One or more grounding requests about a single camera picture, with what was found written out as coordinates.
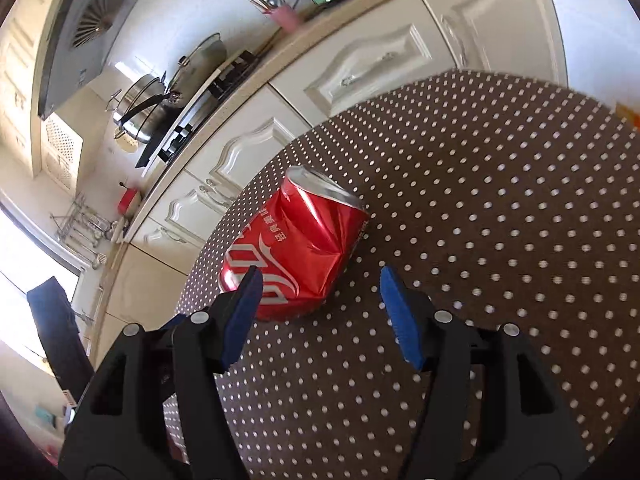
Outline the grey range hood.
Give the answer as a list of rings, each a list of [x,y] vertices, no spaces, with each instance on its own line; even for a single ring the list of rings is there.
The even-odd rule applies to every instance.
[[[104,69],[138,0],[62,0],[44,57],[38,116],[48,118]]]

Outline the cream lower kitchen cabinets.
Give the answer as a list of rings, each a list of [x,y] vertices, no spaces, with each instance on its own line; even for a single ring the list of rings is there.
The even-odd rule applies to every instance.
[[[91,363],[127,323],[172,315],[210,233],[282,148],[357,103],[454,67],[565,84],[553,1],[347,0],[281,41],[173,162],[152,163],[99,284]]]

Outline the orange plastic bag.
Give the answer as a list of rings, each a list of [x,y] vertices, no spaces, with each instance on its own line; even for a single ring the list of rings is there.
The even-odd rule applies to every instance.
[[[632,108],[622,103],[617,103],[615,113],[620,119],[625,119],[626,123],[632,128],[640,129],[640,114]]]

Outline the brown polka dot tablecloth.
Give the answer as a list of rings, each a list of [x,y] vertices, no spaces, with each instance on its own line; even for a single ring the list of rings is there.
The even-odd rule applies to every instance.
[[[257,323],[217,380],[254,479],[393,479],[427,381],[378,293],[393,266],[439,309],[532,338],[600,460],[639,400],[639,130],[533,79],[450,70],[358,104],[256,174],[209,235],[178,310],[218,294],[222,257],[289,166],[325,171],[370,220],[316,312]]]

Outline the pink utensil holder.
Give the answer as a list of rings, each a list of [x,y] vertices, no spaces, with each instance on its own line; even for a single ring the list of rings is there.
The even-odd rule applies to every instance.
[[[286,34],[292,34],[302,26],[296,6],[300,0],[247,0],[261,16],[268,18],[278,29]]]

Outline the hanging utensil rack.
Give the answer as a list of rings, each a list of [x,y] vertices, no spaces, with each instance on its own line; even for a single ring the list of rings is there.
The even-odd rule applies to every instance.
[[[111,241],[116,221],[108,220],[88,205],[86,196],[78,194],[65,214],[49,214],[55,225],[55,239],[84,266],[98,270],[107,262],[101,249]]]

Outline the black gas stove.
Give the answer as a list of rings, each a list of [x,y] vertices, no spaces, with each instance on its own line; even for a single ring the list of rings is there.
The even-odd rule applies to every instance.
[[[249,50],[232,54],[219,65],[186,107],[142,152],[136,168],[148,168],[155,159],[173,162],[213,112],[232,95],[259,64],[260,57]]]

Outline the cream kitchen cabinets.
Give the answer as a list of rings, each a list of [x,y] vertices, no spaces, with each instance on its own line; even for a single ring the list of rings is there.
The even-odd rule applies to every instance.
[[[127,323],[172,315],[210,233],[282,148],[357,103],[454,67],[565,84],[553,1],[347,0],[281,41],[173,162],[152,163],[99,284],[91,363]]]
[[[65,193],[74,170],[38,115],[44,59],[63,0],[16,0],[1,25],[1,187],[46,174]]]

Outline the stainless steel steamer pot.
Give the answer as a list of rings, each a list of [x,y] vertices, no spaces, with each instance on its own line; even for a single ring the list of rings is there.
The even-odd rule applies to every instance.
[[[105,109],[112,113],[115,138],[129,136],[139,143],[149,144],[166,119],[164,104],[169,98],[165,77],[151,74],[142,76],[126,92],[117,90],[108,99]]]

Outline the red bowl on counter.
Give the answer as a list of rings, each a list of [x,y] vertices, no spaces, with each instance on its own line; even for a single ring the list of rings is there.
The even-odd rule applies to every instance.
[[[117,211],[121,216],[131,219],[141,205],[141,193],[137,188],[130,188],[124,182],[120,182],[119,186],[124,189],[124,192],[117,204]]]

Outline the steel wok with lid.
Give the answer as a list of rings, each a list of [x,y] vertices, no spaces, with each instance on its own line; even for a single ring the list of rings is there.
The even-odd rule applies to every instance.
[[[164,104],[167,116],[178,113],[194,97],[211,73],[227,58],[227,48],[221,34],[214,32],[206,37],[190,54],[183,55],[177,62],[175,73],[165,87],[170,93]]]

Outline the kitchen window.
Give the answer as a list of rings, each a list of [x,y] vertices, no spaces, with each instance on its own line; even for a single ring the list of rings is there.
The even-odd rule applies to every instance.
[[[72,300],[79,273],[63,266],[1,211],[1,340],[36,367],[44,369],[40,344],[26,292],[56,278]]]

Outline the crushed red soda can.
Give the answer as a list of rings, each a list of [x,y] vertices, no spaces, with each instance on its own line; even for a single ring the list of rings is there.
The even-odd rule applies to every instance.
[[[291,166],[277,191],[227,249],[218,274],[223,292],[251,266],[262,272],[259,321],[314,312],[329,296],[369,221],[354,193],[309,166]]]

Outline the cream upper kitchen cabinets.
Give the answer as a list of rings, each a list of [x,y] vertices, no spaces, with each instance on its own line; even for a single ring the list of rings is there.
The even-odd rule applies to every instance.
[[[65,193],[74,170],[38,115],[44,59],[63,0],[16,0],[1,25],[1,187],[46,174]]]

